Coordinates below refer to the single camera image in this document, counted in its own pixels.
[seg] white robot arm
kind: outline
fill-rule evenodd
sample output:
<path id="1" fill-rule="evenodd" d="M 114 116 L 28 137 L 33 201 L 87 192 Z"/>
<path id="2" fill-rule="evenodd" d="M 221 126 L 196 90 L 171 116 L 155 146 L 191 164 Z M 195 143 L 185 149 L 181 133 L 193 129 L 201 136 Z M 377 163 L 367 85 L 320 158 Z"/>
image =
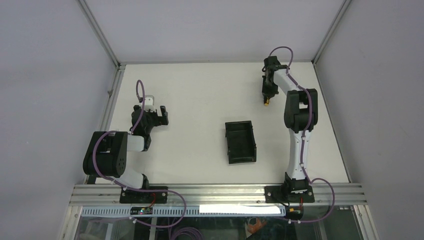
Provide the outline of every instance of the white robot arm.
<path id="1" fill-rule="evenodd" d="M 315 89 L 307 89 L 312 100 L 312 104 L 310 104 L 306 92 L 288 77 L 287 65 L 282 65 L 276 56 L 267 57 L 264 63 L 263 72 L 265 74 L 262 82 L 264 104 L 267 106 L 270 98 L 278 94 L 278 88 L 286 95 L 284 123 L 290 133 L 290 157 L 282 191 L 286 194 L 304 193 L 308 190 L 309 183 L 301 164 L 306 170 L 311 131 L 318 121 L 318 94 Z M 309 128 L 303 132 L 308 123 L 309 108 L 312 108 L 312 121 Z"/>

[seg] glass panel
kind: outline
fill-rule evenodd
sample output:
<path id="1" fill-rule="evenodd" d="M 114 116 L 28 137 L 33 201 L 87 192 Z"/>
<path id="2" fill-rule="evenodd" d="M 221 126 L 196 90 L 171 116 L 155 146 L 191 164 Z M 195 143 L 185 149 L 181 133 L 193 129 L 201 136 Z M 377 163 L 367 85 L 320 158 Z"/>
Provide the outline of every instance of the glass panel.
<path id="1" fill-rule="evenodd" d="M 317 219 L 328 211 L 327 206 L 305 206 L 302 219 Z M 169 225 L 176 217 L 158 217 L 157 225 Z M 152 223 L 152 218 L 139 220 Z M 169 240 L 184 228 L 195 228 L 203 240 L 360 240 L 356 218 L 350 207 L 335 207 L 332 214 L 316 223 L 288 224 L 276 217 L 185 217 L 172 228 L 151 228 L 134 224 L 128 217 L 83 217 L 79 221 L 75 240 Z M 179 235 L 176 240 L 191 240 Z"/>

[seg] orange object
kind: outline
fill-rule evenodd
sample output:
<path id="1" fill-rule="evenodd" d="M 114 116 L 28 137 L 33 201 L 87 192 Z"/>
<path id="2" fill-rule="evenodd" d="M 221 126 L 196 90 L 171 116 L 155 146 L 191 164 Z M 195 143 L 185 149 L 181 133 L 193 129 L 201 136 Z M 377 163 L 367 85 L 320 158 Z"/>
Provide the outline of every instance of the orange object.
<path id="1" fill-rule="evenodd" d="M 256 217 L 256 223 L 255 224 L 249 224 L 247 223 L 247 231 L 251 234 L 256 233 L 259 231 L 259 229 L 263 228 L 265 225 L 267 225 L 267 221 L 261 221 L 259 217 Z"/>

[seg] black cable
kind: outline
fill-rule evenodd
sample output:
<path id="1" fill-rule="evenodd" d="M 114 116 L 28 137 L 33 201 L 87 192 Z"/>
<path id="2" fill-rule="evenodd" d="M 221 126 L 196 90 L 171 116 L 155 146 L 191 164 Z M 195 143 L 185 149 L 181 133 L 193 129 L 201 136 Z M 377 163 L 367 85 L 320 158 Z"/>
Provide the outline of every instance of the black cable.
<path id="1" fill-rule="evenodd" d="M 271 197 L 272 197 L 275 201 L 277 201 L 279 204 L 281 204 L 281 205 L 283 205 L 283 206 L 285 206 L 285 207 L 290 207 L 290 202 L 289 202 L 289 201 L 287 201 L 287 204 L 285 204 L 284 202 L 282 202 L 282 201 L 280 201 L 279 199 L 277 199 L 274 195 L 271 195 Z"/>

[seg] metal bar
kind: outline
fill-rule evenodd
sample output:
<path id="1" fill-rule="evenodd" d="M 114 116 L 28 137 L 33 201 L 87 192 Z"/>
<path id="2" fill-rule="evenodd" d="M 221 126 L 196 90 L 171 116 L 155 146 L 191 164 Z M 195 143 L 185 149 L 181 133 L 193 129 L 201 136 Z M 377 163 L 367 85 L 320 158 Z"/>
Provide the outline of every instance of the metal bar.
<path id="1" fill-rule="evenodd" d="M 258 59 L 238 59 L 238 60 L 176 60 L 176 61 L 123 61 L 121 65 L 146 65 L 146 64 L 231 64 L 231 63 L 263 63 L 264 58 Z M 280 61 L 288 62 L 290 59 L 280 59 Z M 310 63 L 311 59 L 298 59 L 294 63 Z"/>
<path id="2" fill-rule="evenodd" d="M 107 229 L 106 229 L 106 236 L 104 237 L 104 240 L 112 240 L 112 229 L 114 228 L 114 224 L 113 223 L 108 223 L 107 224 Z"/>
<path id="3" fill-rule="evenodd" d="M 122 224 L 120 221 L 113 223 L 112 226 L 112 236 L 111 239 L 112 240 L 119 240 L 120 239 L 120 232 L 121 232 L 121 227 Z"/>
<path id="4" fill-rule="evenodd" d="M 316 224 L 318 224 L 320 239 L 321 240 L 327 240 L 327 233 L 326 233 L 326 227 L 324 226 L 324 221 L 319 221 Z"/>
<path id="5" fill-rule="evenodd" d="M 183 195 L 188 206 L 201 204 L 244 204 L 250 206 L 276 206 L 276 203 L 265 202 L 264 187 L 279 184 L 168 184 L 168 189 Z M 328 206 L 332 202 L 332 194 L 325 183 L 312 185 L 315 196 L 314 203 L 305 206 Z M 366 205 L 362 186 L 357 183 L 335 183 L 335 205 Z M 113 184 L 75 185 L 70 206 L 129 206 L 120 204 L 121 187 Z M 181 199 L 172 193 L 168 195 L 167 204 L 157 206 L 182 206 Z"/>
<path id="6" fill-rule="evenodd" d="M 353 206 L 356 214 L 356 220 L 359 225 L 362 237 L 364 240 L 379 240 L 376 226 L 371 216 L 370 208 L 368 205 L 355 205 Z"/>
<path id="7" fill-rule="evenodd" d="M 313 224 L 313 232 L 315 233 L 315 239 L 321 240 L 321 233 L 320 233 L 320 227 L 317 223 Z"/>
<path id="8" fill-rule="evenodd" d="M 318 51 L 316 52 L 315 56 L 312 59 L 313 65 L 316 65 L 318 60 L 321 57 L 321 54 L 323 53 L 324 49 L 326 48 L 329 40 L 333 36 L 335 30 L 337 29 L 337 26 L 339 25 L 340 21 L 342 20 L 343 16 L 346 13 L 346 10 L 348 9 L 349 5 L 352 3 L 352 0 L 344 0 L 342 5 L 340 6 L 340 9 L 338 10 L 334 20 L 332 21 L 330 28 L 328 29 L 327 33 L 325 34 L 324 39 L 321 42 L 321 45 L 319 45 Z"/>
<path id="9" fill-rule="evenodd" d="M 82 206 L 69 206 L 60 230 L 60 240 L 73 240 L 80 222 Z"/>
<path id="10" fill-rule="evenodd" d="M 93 29 L 94 34 L 97 36 L 97 39 L 99 40 L 100 44 L 103 46 L 104 50 L 106 51 L 107 55 L 109 55 L 110 60 L 113 62 L 115 67 L 119 67 L 119 61 L 117 59 L 117 56 L 115 55 L 114 51 L 112 50 L 111 46 L 109 45 L 108 40 L 106 39 L 105 35 L 102 32 L 102 29 L 100 28 L 98 22 L 96 21 L 96 18 L 94 17 L 92 11 L 90 10 L 89 5 L 87 4 L 86 0 L 77 0 L 79 3 L 79 6 L 82 10 L 82 13 L 84 13 L 85 17 L 87 18 L 88 22 L 91 25 L 91 28 Z"/>
<path id="11" fill-rule="evenodd" d="M 343 162 L 344 170 L 346 171 L 346 175 L 347 175 L 347 179 L 349 180 L 349 182 L 352 182 L 351 172 L 349 171 L 348 165 L 346 164 L 346 160 L 345 160 L 345 158 L 344 158 L 344 156 L 342 154 L 342 151 L 340 149 L 340 142 L 339 142 L 339 139 L 337 137 L 336 131 L 334 130 L 334 124 L 333 124 L 331 109 L 330 109 L 330 107 L 327 104 L 328 101 L 327 101 L 327 98 L 326 98 L 326 94 L 325 94 L 325 91 L 322 88 L 320 77 L 318 76 L 318 72 L 317 72 L 317 66 L 315 64 L 313 65 L 313 70 L 315 71 L 315 76 L 316 76 L 316 79 L 318 80 L 319 89 L 321 89 L 322 97 L 324 99 L 325 108 L 328 111 L 328 117 L 330 118 L 331 128 L 332 128 L 332 131 L 333 131 L 334 136 L 335 136 L 335 141 L 337 142 L 338 152 L 341 155 L 341 161 Z"/>
<path id="12" fill-rule="evenodd" d="M 108 91 L 109 98 L 107 99 L 106 108 L 101 118 L 102 120 L 99 127 L 100 131 L 109 130 L 109 124 L 111 123 L 112 114 L 114 112 L 115 103 L 118 98 L 118 92 L 119 92 L 119 88 L 121 87 L 124 71 L 125 71 L 125 66 L 120 66 L 115 72 L 115 77 L 113 78 L 112 87 Z"/>
<path id="13" fill-rule="evenodd" d="M 157 217 L 153 217 L 151 219 L 151 224 L 152 225 L 156 225 L 157 223 L 158 223 L 158 218 Z M 152 226 L 150 228 L 150 234 L 148 236 L 148 239 L 149 240 L 155 240 L 155 237 L 156 237 L 156 227 L 155 226 Z"/>

